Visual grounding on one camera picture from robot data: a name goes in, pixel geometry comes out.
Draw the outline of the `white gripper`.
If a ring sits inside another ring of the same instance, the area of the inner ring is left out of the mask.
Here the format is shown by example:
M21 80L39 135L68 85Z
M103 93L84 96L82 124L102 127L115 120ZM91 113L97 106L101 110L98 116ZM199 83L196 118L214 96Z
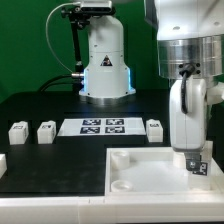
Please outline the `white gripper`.
M181 109L181 80L177 80L169 99L170 142L176 152L200 152L206 139L206 82L190 78L186 83L187 113ZM199 153L185 153L186 169L198 171Z

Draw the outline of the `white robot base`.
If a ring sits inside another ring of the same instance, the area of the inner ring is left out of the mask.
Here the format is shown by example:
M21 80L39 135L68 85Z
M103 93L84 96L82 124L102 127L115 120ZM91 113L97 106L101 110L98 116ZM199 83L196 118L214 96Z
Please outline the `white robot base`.
M116 104L136 93L124 61L122 23L113 16L92 17L88 29L89 63L80 97L98 105Z

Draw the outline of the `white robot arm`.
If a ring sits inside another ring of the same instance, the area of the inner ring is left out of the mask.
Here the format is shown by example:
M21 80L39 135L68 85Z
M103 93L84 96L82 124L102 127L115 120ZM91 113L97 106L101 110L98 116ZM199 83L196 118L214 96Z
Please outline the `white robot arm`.
M208 109L224 101L224 0L144 0L145 19L157 32L159 75L173 82L170 143L185 167L202 166Z

